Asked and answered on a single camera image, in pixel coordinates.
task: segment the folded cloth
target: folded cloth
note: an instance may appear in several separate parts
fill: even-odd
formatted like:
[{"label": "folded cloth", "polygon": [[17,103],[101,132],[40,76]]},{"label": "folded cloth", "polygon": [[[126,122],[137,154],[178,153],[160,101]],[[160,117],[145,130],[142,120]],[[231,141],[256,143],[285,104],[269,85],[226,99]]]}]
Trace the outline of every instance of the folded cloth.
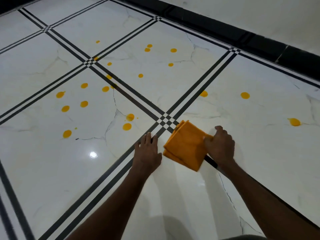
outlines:
[{"label": "folded cloth", "polygon": [[203,138],[210,136],[191,124],[181,121],[174,129],[167,143],[163,155],[194,171],[198,171],[207,150]]}]

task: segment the wall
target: wall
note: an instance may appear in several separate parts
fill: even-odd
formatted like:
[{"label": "wall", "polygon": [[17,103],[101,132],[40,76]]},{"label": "wall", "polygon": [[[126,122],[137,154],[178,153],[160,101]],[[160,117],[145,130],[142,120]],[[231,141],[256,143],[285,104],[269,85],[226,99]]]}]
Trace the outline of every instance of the wall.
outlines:
[{"label": "wall", "polygon": [[161,0],[320,55],[320,0]]}]

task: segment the yellow stain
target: yellow stain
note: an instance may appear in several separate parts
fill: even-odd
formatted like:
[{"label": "yellow stain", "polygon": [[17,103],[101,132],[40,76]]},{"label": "yellow stain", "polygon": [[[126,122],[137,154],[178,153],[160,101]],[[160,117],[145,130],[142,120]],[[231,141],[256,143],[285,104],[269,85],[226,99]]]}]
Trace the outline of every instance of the yellow stain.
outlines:
[{"label": "yellow stain", "polygon": [[122,126],[122,129],[125,131],[128,131],[131,129],[131,127],[132,127],[132,125],[130,123],[126,123]]},{"label": "yellow stain", "polygon": [[102,88],[102,92],[108,92],[109,91],[109,87],[108,86],[105,86]]},{"label": "yellow stain", "polygon": [[81,84],[81,88],[86,88],[87,86],[88,86],[87,83],[82,83],[82,84]]},{"label": "yellow stain", "polygon": [[202,93],[200,93],[200,96],[206,97],[206,96],[208,96],[208,92],[207,91],[203,91]]},{"label": "yellow stain", "polygon": [[62,107],[61,111],[62,112],[67,112],[69,109],[70,109],[70,107],[68,105],[66,105],[66,106]]},{"label": "yellow stain", "polygon": [[302,125],[301,122],[296,118],[288,118],[288,120],[289,120],[289,122],[290,122],[290,124],[292,126],[300,126],[300,125]]},{"label": "yellow stain", "polygon": [[242,92],[240,95],[241,95],[241,97],[242,97],[243,99],[248,99],[248,98],[250,98],[250,94],[247,93],[247,92]]},{"label": "yellow stain", "polygon": [[126,117],[127,121],[133,121],[134,120],[134,114],[130,113]]},{"label": "yellow stain", "polygon": [[87,106],[88,106],[88,101],[82,101],[82,102],[80,103],[80,106],[81,106],[82,108],[87,107]]},{"label": "yellow stain", "polygon": [[62,98],[65,92],[66,92],[66,91],[64,91],[64,92],[58,92],[57,95],[56,95],[56,97],[57,97],[58,99]]},{"label": "yellow stain", "polygon": [[70,137],[72,134],[72,131],[71,130],[66,130],[64,133],[63,133],[63,138],[68,138]]}]

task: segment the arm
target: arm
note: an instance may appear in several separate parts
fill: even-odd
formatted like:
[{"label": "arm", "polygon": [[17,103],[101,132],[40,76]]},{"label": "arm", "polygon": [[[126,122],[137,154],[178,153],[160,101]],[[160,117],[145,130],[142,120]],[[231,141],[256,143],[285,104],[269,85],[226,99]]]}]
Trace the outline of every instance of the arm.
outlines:
[{"label": "arm", "polygon": [[158,138],[148,132],[135,144],[132,167],[116,191],[67,240],[121,239],[144,183],[161,164]]},{"label": "arm", "polygon": [[204,139],[209,155],[234,184],[266,237],[273,240],[320,239],[319,230],[278,201],[238,166],[233,158],[235,142],[231,135],[221,126],[215,128],[215,136]]}]

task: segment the tiled floor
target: tiled floor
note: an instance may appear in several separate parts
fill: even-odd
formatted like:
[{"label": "tiled floor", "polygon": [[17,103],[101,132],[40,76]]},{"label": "tiled floor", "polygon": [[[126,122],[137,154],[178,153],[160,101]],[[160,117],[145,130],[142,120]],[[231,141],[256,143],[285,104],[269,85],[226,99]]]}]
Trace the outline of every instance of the tiled floor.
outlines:
[{"label": "tiled floor", "polygon": [[[65,238],[121,183],[134,142],[152,131],[163,151],[182,119],[222,125],[239,165],[320,226],[318,82],[117,0],[40,0],[0,34],[1,239]],[[123,239],[261,232],[223,174],[164,157]]]}]

